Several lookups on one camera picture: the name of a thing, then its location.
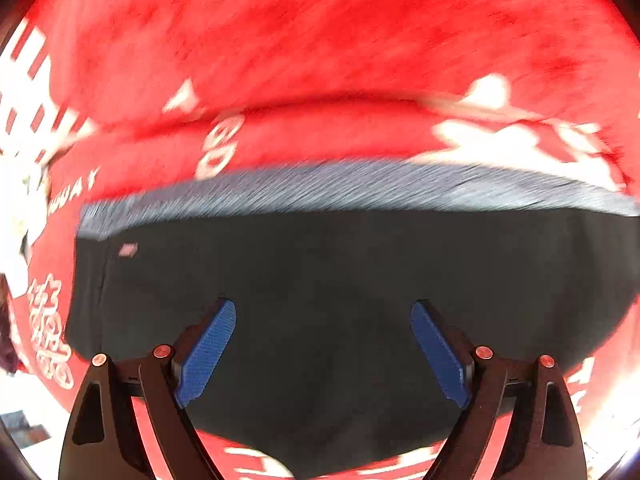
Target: copper screw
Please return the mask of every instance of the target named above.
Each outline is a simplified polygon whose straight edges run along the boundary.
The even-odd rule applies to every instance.
[[[491,359],[494,356],[494,351],[488,346],[479,346],[476,348],[476,355],[481,359]]]
[[[541,355],[540,364],[545,368],[553,368],[556,365],[556,362],[550,355]]]
[[[171,353],[171,347],[169,345],[160,345],[154,348],[154,356],[158,359],[167,357]]]
[[[93,366],[102,366],[107,362],[107,356],[105,354],[95,355],[93,359],[91,359],[91,364]]]

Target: blue gripper pad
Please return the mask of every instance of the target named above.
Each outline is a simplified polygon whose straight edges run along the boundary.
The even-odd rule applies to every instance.
[[[411,309],[411,329],[447,399],[464,409],[471,400],[465,369],[419,301]]]
[[[181,408],[201,396],[235,328],[236,306],[226,300],[182,365],[180,386],[175,391]]]

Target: gray fabric edge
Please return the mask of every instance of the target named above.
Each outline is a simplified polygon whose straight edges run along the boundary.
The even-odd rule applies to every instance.
[[[275,212],[556,208],[639,215],[633,197],[559,176],[482,165],[377,160],[225,173],[87,204],[78,236],[105,240],[158,221]]]

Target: black fabric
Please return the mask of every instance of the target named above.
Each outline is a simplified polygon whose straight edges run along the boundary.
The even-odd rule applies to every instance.
[[[11,343],[10,335],[9,309],[0,298],[0,368],[8,374],[15,374],[20,365],[20,359]]]
[[[305,479],[428,446],[452,427],[458,409],[411,332],[416,299],[476,344],[548,353],[567,370],[632,303],[638,234],[637,218],[569,209],[150,224],[78,240],[66,339],[85,358],[141,356],[228,297],[236,332],[188,413]],[[131,243],[135,256],[119,257]]]

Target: white graphic print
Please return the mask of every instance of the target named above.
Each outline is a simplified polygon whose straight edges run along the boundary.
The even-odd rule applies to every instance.
[[[386,467],[378,467],[374,469],[361,469],[358,471],[358,475],[361,475],[361,476],[380,475],[382,473],[397,471],[396,474],[399,474],[401,476],[396,478],[396,474],[394,474],[393,476],[396,478],[396,480],[412,480],[414,478],[422,478],[427,474],[427,471],[429,470],[429,466],[431,465],[431,462],[435,460],[436,457],[438,456],[438,452],[442,448],[442,444],[444,443],[440,443],[437,446],[421,447],[419,449],[415,449],[408,453],[403,453],[402,455],[398,456],[396,463],[393,465],[386,466]],[[403,475],[402,472],[399,471],[400,469],[410,468],[410,467],[419,466],[419,465],[422,465],[422,467],[420,468],[420,471],[416,473],[407,475],[406,473],[409,472],[407,471]]]
[[[86,178],[86,189],[90,190],[95,184],[95,177],[98,175],[100,168],[91,170]],[[62,191],[60,191],[49,203],[48,216],[53,215],[58,209],[63,208],[68,202],[71,202],[75,197],[82,195],[84,191],[84,180],[82,177],[78,178],[73,185],[69,184]]]
[[[231,455],[253,456],[259,458],[262,462],[261,470],[245,469],[241,467],[235,468],[235,471],[240,474],[252,474],[257,476],[271,476],[274,478],[293,478],[291,471],[284,467],[276,459],[265,455],[261,451],[255,449],[247,449],[245,447],[227,447],[225,453]]]
[[[33,280],[27,298],[29,300],[29,325],[31,346],[36,352],[36,362],[42,374],[65,390],[74,386],[68,361],[71,348],[61,341],[62,320],[58,313],[58,295],[62,282],[47,276],[41,285]]]
[[[197,180],[213,178],[226,168],[238,146],[237,142],[228,141],[242,128],[243,124],[244,116],[236,115],[220,121],[213,127],[202,146],[205,155],[196,167]]]
[[[164,107],[162,108],[162,113],[165,114],[170,110],[180,108],[181,111],[188,114],[196,109],[199,101],[200,100],[193,91],[193,84],[191,83],[191,79],[187,79],[184,83],[182,83],[180,88],[178,88],[178,91],[175,93],[175,95],[164,105]]]
[[[589,384],[589,381],[591,381],[591,373],[593,372],[593,365],[595,364],[595,362],[595,357],[587,357],[582,362],[580,370],[578,370],[575,374],[573,374],[566,380],[567,386],[572,383],[578,383],[580,385]],[[580,401],[586,394],[587,390],[585,388],[571,394],[571,402],[574,405],[575,413],[580,413],[582,411]]]
[[[508,106],[510,86],[501,75],[489,75],[475,81],[467,96],[459,101],[487,110]],[[421,153],[410,159],[417,164],[454,162],[484,164],[498,168],[539,171],[580,180],[594,186],[616,191],[608,163],[588,138],[599,131],[597,124],[571,124],[565,121],[545,121],[553,126],[574,156],[576,162],[561,162],[539,149],[540,138],[524,124],[512,124],[497,132],[468,120],[446,120],[433,127],[433,133],[452,148],[439,152]]]
[[[45,37],[37,27],[12,59],[27,25],[28,20],[22,20],[0,55],[0,150],[5,156],[46,164],[57,150],[91,135],[97,126],[87,119],[71,133],[79,113],[61,110],[51,99],[51,59],[42,57]],[[60,124],[54,127],[56,120]]]

